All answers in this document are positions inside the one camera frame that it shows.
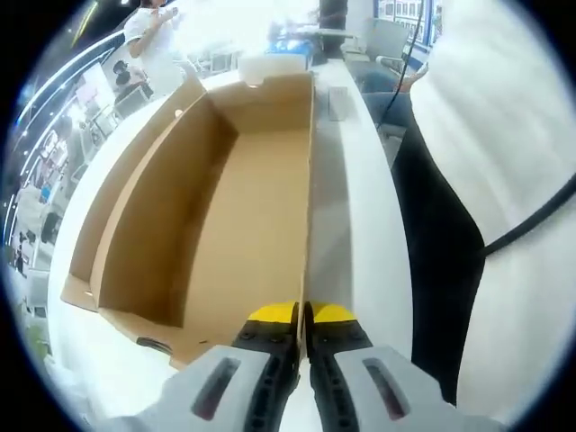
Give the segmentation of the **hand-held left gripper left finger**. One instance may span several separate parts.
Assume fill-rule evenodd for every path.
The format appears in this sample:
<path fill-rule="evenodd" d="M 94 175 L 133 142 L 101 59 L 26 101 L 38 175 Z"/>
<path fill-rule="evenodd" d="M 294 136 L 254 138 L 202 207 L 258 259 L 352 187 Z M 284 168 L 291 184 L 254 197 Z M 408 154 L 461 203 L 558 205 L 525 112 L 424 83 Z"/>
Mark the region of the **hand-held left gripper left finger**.
<path fill-rule="evenodd" d="M 110 431 L 276 431 L 298 380 L 299 305 L 249 315 L 234 341 L 213 346 L 164 385 L 141 412 Z"/>

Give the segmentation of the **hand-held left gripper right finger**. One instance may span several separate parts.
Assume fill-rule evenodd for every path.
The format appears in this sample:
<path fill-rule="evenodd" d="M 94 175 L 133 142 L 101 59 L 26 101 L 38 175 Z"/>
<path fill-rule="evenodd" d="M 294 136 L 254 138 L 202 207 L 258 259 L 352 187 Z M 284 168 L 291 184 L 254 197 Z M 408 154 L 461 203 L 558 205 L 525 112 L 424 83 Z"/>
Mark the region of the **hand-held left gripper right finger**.
<path fill-rule="evenodd" d="M 503 431 L 443 398 L 438 381 L 391 346 L 374 345 L 333 303 L 305 306 L 310 384 L 325 431 Z"/>

